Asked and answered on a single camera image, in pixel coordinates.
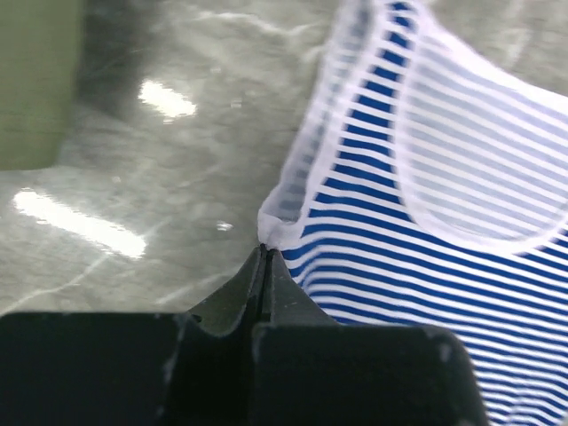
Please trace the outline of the blue white striped tank top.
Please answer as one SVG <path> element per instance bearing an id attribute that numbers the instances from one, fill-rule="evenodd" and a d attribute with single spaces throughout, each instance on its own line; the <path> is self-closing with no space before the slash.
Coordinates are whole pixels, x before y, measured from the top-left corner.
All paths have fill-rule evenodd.
<path id="1" fill-rule="evenodd" d="M 567 99 L 346 1 L 258 239 L 344 323 L 446 327 L 493 425 L 567 415 Z"/>

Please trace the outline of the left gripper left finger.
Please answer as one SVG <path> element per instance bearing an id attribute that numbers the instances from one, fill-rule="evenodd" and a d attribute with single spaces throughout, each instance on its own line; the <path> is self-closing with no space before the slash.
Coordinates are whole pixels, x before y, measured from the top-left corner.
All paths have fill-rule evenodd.
<path id="1" fill-rule="evenodd" d="M 185 312 L 1 318 L 4 425 L 241 425 L 266 251 Z"/>

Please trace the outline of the olive green tank top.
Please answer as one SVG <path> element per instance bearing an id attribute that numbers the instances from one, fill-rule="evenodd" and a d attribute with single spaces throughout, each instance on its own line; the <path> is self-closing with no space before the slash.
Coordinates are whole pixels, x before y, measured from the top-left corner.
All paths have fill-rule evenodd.
<path id="1" fill-rule="evenodd" d="M 69 130 L 84 3 L 1 3 L 1 168 L 50 167 Z"/>

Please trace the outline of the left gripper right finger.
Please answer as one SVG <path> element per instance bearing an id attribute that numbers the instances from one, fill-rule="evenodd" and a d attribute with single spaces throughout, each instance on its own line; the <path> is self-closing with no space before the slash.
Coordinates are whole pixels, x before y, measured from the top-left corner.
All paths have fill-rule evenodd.
<path id="1" fill-rule="evenodd" d="M 266 254 L 252 337 L 255 425 L 485 425 L 464 346 L 434 326 L 342 325 Z"/>

